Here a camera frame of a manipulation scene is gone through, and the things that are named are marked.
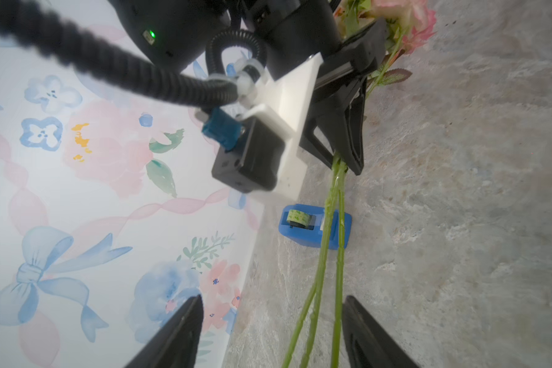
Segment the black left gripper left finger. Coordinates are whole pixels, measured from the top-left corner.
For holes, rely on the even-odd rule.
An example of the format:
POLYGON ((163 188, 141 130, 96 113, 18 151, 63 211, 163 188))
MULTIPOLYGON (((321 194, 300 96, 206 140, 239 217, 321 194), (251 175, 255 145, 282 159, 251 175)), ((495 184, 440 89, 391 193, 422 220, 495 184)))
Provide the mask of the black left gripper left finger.
POLYGON ((202 297, 189 298, 126 368, 194 368, 203 314, 202 297))

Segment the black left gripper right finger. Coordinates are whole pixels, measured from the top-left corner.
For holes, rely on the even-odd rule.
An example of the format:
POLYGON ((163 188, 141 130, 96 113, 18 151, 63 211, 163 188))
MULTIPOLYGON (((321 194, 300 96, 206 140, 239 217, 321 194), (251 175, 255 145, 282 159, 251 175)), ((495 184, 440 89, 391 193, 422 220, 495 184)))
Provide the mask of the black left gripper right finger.
POLYGON ((354 296, 343 303, 342 326, 351 368, 418 367, 354 296))

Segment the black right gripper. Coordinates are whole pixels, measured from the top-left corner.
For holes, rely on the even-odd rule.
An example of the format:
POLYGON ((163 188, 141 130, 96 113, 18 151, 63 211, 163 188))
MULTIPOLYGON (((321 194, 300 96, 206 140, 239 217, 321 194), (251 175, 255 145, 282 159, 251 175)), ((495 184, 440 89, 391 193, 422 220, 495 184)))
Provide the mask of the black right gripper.
POLYGON ((336 1, 245 1, 248 30, 267 48, 269 75, 247 104, 311 104, 301 147, 328 168, 337 154, 360 176, 364 167, 366 76, 385 54, 386 23, 375 21, 343 39, 336 1))

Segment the blue tape dispenser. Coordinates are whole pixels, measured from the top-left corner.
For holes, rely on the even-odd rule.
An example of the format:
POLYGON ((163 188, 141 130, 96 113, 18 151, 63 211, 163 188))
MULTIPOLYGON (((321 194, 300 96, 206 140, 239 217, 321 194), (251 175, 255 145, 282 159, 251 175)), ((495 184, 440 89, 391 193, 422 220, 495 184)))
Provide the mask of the blue tape dispenser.
MULTIPOLYGON (((345 230, 343 245, 347 247, 351 236, 353 217, 345 213, 345 230)), ((324 208, 312 205, 294 204, 286 206, 278 224, 281 235, 291 241, 309 248, 320 248, 322 235, 324 234, 324 208)), ((338 250, 340 245, 339 212, 334 211, 332 220, 329 250, 338 250)))

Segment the artificial pink cream flower bouquet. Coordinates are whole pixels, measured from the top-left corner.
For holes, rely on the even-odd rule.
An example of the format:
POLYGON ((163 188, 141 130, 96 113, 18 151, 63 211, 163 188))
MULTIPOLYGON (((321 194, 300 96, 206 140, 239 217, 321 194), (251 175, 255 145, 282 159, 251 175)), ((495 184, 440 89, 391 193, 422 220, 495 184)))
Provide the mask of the artificial pink cream flower bouquet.
MULTIPOLYGON (((366 96, 379 86, 400 83, 409 78, 409 73, 402 69, 392 70, 390 67, 404 54, 411 54, 413 51, 434 35, 433 29, 436 23, 435 12, 428 6, 427 1, 371 1, 368 10, 362 9, 358 1, 347 1, 340 17, 345 22, 358 21, 360 16, 366 16, 370 20, 385 21, 391 30, 390 43, 386 48, 386 56, 383 64, 366 79, 366 96)), ((331 350, 331 366, 339 366, 340 340, 342 332, 342 309, 343 309, 343 277, 345 264, 346 235, 345 213, 345 182, 349 168, 343 161, 340 153, 334 154, 333 177, 329 189, 328 198, 324 207, 324 234, 329 236, 334 225, 338 226, 337 262, 335 278, 335 312, 334 327, 331 350)), ((297 346, 301 330, 306 319, 310 320, 308 338, 305 352, 301 359, 300 366, 308 366, 308 360, 313 350, 314 341, 317 336, 317 325, 320 314, 320 305, 324 289, 325 271, 328 256, 328 240, 321 242, 319 261, 315 280, 308 293, 308 297, 302 308, 301 315, 294 328, 288 350, 282 363, 283 367, 291 364, 294 351, 297 346)))

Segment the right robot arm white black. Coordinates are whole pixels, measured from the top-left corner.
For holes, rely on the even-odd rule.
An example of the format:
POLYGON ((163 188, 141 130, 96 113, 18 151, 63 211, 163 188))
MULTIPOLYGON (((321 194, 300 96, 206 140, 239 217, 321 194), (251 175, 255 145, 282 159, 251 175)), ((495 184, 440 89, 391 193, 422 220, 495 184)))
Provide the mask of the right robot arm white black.
POLYGON ((275 80, 321 55, 301 146, 326 165, 339 153, 350 170, 362 173, 367 79, 385 57, 384 21, 343 37, 334 18, 340 3, 322 0, 124 0, 113 8, 144 55, 172 71, 193 63, 227 28, 245 27, 262 40, 275 80))

